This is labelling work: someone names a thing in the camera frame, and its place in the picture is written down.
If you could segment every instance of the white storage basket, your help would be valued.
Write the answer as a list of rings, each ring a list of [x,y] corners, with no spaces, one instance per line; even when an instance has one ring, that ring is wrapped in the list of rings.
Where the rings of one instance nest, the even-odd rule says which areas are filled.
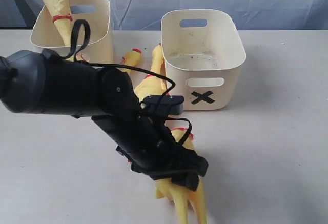
[[[88,46],[82,51],[83,55],[91,63],[113,63],[114,47],[109,0],[70,0],[70,6],[80,5],[91,5],[95,8],[95,12],[92,13],[72,14],[71,27],[77,19],[87,20],[91,27],[91,39]],[[84,30],[81,27],[78,47],[82,44],[83,37]],[[40,51],[48,48],[58,52],[61,56],[65,56],[69,52],[69,47],[64,45],[46,6],[42,8],[35,22],[30,40]]]
[[[215,110],[229,103],[246,59],[229,15],[171,11],[162,18],[161,43],[166,76],[176,82],[170,94],[184,96],[184,110]]]

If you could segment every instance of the black x mark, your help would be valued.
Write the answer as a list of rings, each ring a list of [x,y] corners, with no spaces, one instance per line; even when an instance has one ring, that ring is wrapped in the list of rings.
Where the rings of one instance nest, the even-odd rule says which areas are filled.
[[[212,95],[213,92],[211,91],[207,91],[204,94],[200,94],[198,92],[192,92],[192,95],[194,95],[195,97],[197,97],[194,101],[192,101],[191,103],[193,105],[199,103],[200,101],[205,101],[206,103],[212,104],[215,102],[215,100],[211,99],[209,96]]]

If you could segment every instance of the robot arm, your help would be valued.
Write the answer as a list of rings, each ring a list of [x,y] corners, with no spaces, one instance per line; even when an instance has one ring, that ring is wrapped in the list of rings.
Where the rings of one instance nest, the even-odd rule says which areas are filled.
[[[78,32],[79,23],[76,21],[72,33]],[[75,52],[75,38],[72,35],[71,53]],[[0,58],[0,100],[14,113],[91,117],[117,143],[116,150],[131,161],[131,170],[153,180],[171,178],[173,183],[195,191],[198,175],[205,176],[208,163],[182,146],[191,125],[179,142],[165,126],[169,114],[182,110],[183,97],[145,98],[141,107],[128,74],[117,67],[122,66],[96,69],[48,49],[41,54],[18,51]]]

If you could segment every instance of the white table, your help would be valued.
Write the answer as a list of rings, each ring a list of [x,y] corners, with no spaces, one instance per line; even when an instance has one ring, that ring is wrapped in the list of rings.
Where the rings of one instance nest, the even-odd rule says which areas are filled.
[[[29,35],[0,31],[0,55],[34,50]],[[327,224],[328,31],[240,36],[247,61],[230,104],[185,113],[210,163],[208,223]],[[148,68],[160,33],[120,31],[114,39],[117,60],[139,47]],[[177,220],[168,201],[155,199],[153,182],[131,172],[90,119],[18,115],[1,105],[0,223]]]

